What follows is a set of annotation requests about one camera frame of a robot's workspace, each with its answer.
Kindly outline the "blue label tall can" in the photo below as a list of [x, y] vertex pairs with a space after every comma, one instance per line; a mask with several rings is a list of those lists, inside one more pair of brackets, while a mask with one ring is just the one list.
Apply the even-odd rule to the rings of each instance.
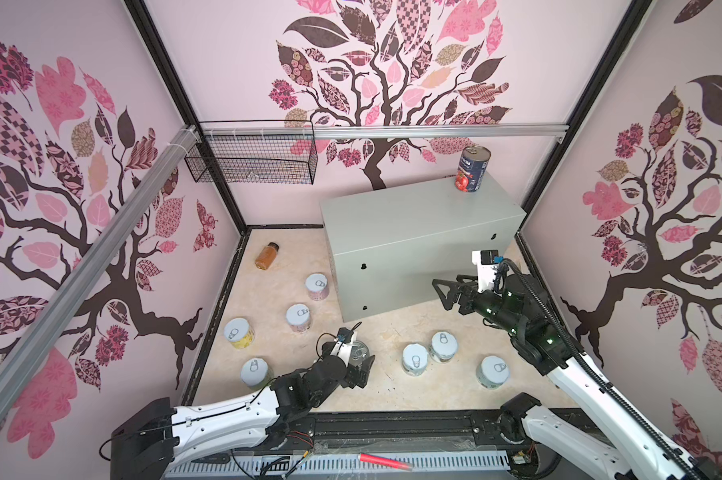
[[361, 372], [369, 372], [374, 363], [374, 355], [370, 348], [361, 340], [356, 340], [351, 345], [349, 366]]

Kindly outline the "pink can white lid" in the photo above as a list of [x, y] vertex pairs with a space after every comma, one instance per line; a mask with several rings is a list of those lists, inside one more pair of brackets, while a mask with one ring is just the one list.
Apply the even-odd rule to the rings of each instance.
[[310, 309], [303, 303], [291, 305], [285, 313], [285, 319], [290, 329], [298, 333], [309, 330], [312, 322]]

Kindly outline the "la sicilia tomato can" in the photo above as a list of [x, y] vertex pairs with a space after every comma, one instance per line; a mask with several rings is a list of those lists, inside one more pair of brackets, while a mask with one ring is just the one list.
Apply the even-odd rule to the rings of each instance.
[[455, 186], [466, 193], [476, 192], [482, 183], [487, 165], [491, 159], [488, 148], [480, 145], [466, 147], [460, 156]]

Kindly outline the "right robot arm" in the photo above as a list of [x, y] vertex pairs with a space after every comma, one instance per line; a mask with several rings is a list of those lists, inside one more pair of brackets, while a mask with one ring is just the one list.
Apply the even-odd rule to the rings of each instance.
[[582, 431], [529, 394], [501, 410], [505, 436], [541, 443], [594, 479], [722, 479], [722, 468], [659, 431], [606, 378], [557, 319], [548, 292], [529, 275], [510, 275], [498, 290], [477, 278], [432, 282], [445, 309], [476, 313], [508, 333], [517, 353], [573, 399], [602, 438]]

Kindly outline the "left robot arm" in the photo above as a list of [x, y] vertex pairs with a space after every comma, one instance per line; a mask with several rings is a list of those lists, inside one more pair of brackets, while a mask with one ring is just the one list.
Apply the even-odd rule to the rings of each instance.
[[277, 446], [337, 388], [365, 388], [374, 361], [356, 328], [342, 327], [312, 365], [254, 393], [196, 406], [153, 400], [112, 431], [110, 477], [161, 479], [169, 468], [223, 451]]

